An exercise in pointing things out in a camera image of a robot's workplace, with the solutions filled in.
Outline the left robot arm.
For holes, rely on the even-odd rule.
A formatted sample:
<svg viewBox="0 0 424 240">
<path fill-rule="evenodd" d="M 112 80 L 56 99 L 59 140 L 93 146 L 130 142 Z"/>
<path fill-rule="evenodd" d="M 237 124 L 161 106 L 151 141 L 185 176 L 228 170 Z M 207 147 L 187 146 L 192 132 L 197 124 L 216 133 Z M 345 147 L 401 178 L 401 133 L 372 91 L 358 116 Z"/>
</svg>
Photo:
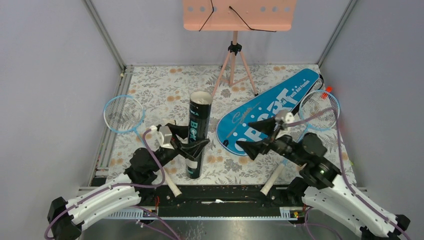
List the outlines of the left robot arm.
<svg viewBox="0 0 424 240">
<path fill-rule="evenodd" d="M 189 136 L 188 126 L 151 126 L 140 135 L 144 146 L 134 152 L 123 173 L 88 193 L 69 200 L 58 197 L 51 202 L 44 238 L 76 240 L 88 227 L 112 213 L 140 203 L 152 204 L 154 190 L 162 185 L 178 192 L 164 166 L 178 156 L 195 160 L 210 142 L 205 138 L 184 143 Z"/>
</svg>

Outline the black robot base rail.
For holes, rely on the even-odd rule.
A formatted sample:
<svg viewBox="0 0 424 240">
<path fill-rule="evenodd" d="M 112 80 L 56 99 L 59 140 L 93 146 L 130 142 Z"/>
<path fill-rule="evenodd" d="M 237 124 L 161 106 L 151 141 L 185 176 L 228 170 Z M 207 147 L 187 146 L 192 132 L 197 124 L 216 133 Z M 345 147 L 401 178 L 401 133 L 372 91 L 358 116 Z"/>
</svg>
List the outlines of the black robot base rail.
<svg viewBox="0 0 424 240">
<path fill-rule="evenodd" d="M 267 194 L 261 185 L 180 185 L 175 196 L 162 185 L 140 192 L 139 206 L 171 219 L 294 219 L 306 208 L 301 198 L 274 185 Z"/>
</svg>

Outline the black shuttlecock tube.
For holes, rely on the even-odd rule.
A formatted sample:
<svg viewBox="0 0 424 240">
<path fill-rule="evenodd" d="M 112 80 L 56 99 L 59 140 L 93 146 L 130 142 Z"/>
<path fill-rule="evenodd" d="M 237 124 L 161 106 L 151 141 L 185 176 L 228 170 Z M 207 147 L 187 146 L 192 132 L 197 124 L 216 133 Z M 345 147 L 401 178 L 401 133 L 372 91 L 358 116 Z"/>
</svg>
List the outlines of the black shuttlecock tube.
<svg viewBox="0 0 424 240">
<path fill-rule="evenodd" d="M 205 91 L 195 91 L 189 97 L 188 143 L 207 140 L 213 97 Z M 195 160 L 186 160 L 187 175 L 198 179 L 203 166 L 204 149 Z"/>
</svg>

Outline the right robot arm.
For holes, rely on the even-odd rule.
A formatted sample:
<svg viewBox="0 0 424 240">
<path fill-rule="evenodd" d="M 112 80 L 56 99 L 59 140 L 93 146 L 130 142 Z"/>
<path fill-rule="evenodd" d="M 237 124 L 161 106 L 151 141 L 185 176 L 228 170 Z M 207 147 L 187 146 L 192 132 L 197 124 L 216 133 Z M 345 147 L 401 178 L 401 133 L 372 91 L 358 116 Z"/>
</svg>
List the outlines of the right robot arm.
<svg viewBox="0 0 424 240">
<path fill-rule="evenodd" d="M 299 141 L 285 132 L 290 127 L 313 124 L 319 116 L 313 115 L 297 122 L 268 118 L 248 125 L 264 134 L 260 141 L 238 140 L 236 143 L 254 160 L 259 154 L 273 151 L 292 163 L 302 166 L 300 176 L 289 185 L 287 201 L 293 206 L 304 203 L 343 224 L 363 240 L 406 239 L 410 219 L 393 214 L 373 202 L 349 182 L 343 166 L 337 167 L 325 158 L 327 149 L 313 132 Z"/>
</svg>

